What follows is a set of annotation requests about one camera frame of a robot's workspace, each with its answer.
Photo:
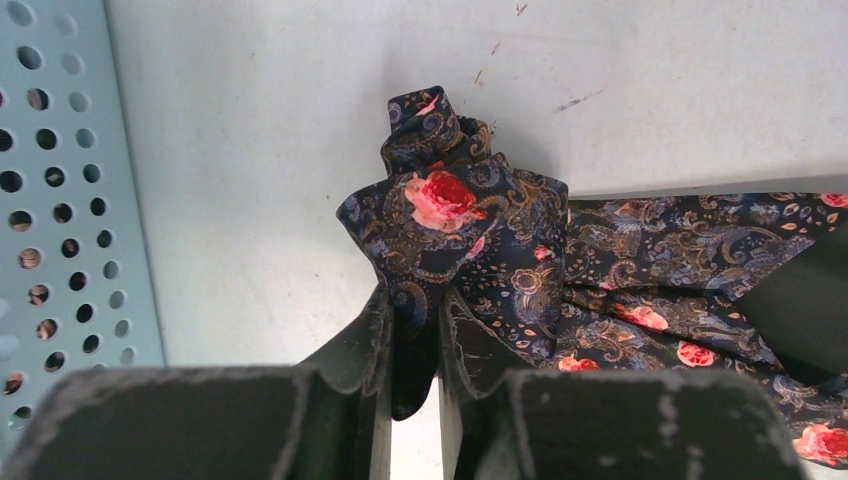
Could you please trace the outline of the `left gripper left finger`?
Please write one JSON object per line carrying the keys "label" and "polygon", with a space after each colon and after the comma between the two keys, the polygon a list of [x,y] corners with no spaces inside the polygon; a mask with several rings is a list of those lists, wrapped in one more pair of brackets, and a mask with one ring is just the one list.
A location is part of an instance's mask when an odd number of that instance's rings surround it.
{"label": "left gripper left finger", "polygon": [[361,313],[294,366],[112,368],[67,376],[5,479],[386,479],[394,311]]}

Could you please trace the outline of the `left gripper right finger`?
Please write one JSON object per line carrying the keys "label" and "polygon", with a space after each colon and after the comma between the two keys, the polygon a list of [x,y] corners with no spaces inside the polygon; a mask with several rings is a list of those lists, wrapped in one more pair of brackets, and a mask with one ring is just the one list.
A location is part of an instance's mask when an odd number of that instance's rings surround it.
{"label": "left gripper right finger", "polygon": [[455,290],[439,308],[448,479],[801,479],[776,410],[726,371],[531,367]]}

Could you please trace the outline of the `dark floral rose tie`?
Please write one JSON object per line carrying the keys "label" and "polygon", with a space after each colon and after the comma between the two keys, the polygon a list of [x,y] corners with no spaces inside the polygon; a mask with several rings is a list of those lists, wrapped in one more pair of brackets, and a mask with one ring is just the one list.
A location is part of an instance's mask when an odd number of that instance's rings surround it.
{"label": "dark floral rose tie", "polygon": [[385,180],[337,218],[395,310],[391,417],[424,404],[437,315],[455,291],[520,360],[560,372],[728,369],[765,390],[801,458],[847,466],[847,402],[790,371],[740,307],[744,295],[847,223],[834,193],[570,201],[511,166],[488,125],[433,86],[391,98]]}

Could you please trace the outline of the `light blue plastic basket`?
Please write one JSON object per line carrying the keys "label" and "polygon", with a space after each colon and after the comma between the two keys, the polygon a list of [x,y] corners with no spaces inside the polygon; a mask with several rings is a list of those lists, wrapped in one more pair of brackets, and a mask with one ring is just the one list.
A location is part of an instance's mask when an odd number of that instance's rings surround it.
{"label": "light blue plastic basket", "polygon": [[1,451],[60,379],[164,353],[105,5],[1,5]]}

